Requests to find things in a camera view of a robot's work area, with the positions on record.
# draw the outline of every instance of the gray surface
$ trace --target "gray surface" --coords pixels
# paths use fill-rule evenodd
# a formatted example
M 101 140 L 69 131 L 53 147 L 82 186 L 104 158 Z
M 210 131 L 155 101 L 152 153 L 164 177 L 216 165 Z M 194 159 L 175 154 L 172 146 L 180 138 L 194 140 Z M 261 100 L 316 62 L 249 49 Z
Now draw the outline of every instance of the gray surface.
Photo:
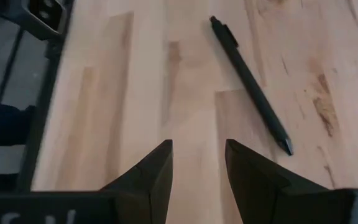
M 18 26 L 0 18 L 0 83 Z M 25 33 L 6 88 L 3 104 L 21 110 L 35 105 L 43 80 L 46 43 Z M 0 174 L 19 171 L 24 146 L 0 147 Z

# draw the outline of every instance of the butcher block countertop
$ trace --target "butcher block countertop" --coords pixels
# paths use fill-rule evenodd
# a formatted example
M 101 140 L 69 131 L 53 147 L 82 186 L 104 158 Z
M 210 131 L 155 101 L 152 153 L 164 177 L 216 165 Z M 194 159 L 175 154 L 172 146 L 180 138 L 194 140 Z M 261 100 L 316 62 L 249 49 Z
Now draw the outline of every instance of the butcher block countertop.
M 268 132 L 209 24 L 226 23 L 287 130 Z M 96 190 L 173 140 L 167 223 L 240 223 L 233 138 L 358 187 L 358 0 L 76 0 L 32 190 Z

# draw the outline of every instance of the wooden workbench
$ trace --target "wooden workbench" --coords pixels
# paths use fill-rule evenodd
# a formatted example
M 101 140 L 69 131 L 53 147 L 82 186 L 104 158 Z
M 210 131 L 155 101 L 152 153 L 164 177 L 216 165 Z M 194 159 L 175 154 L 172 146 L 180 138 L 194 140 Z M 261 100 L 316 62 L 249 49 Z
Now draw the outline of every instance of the wooden workbench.
M 294 156 L 211 15 L 236 36 Z M 226 138 L 325 187 L 358 187 L 358 0 L 76 0 L 71 20 L 33 190 L 99 189 L 173 139 L 167 223 L 240 223 Z

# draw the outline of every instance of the pen clip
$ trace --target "pen clip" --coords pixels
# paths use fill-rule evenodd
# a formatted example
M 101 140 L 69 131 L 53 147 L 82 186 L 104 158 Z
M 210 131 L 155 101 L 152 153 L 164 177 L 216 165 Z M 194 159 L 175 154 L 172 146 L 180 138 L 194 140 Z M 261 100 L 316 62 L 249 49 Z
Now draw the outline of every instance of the pen clip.
M 226 32 L 227 34 L 229 34 L 230 38 L 232 39 L 233 41 L 233 44 L 236 46 L 236 47 L 239 47 L 239 43 L 237 42 L 236 38 L 234 37 L 233 33 L 231 32 L 231 30 L 229 29 L 229 27 L 224 24 L 223 27 L 226 29 Z

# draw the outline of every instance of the black pen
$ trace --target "black pen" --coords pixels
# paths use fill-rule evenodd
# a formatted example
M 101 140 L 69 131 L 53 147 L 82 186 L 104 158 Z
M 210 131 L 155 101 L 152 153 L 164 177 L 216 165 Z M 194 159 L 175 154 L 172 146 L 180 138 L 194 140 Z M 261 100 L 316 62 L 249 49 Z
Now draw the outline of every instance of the black pen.
M 293 150 L 291 140 L 267 101 L 262 89 L 260 89 L 258 83 L 252 76 L 251 71 L 237 50 L 239 44 L 237 43 L 236 38 L 233 36 L 228 26 L 222 24 L 221 21 L 217 20 L 214 16 L 210 18 L 210 21 L 216 37 L 240 76 L 242 83 L 246 86 L 248 94 L 252 98 L 252 101 L 256 105 L 266 126 L 272 133 L 272 136 L 278 145 L 284 149 L 288 155 L 292 156 Z

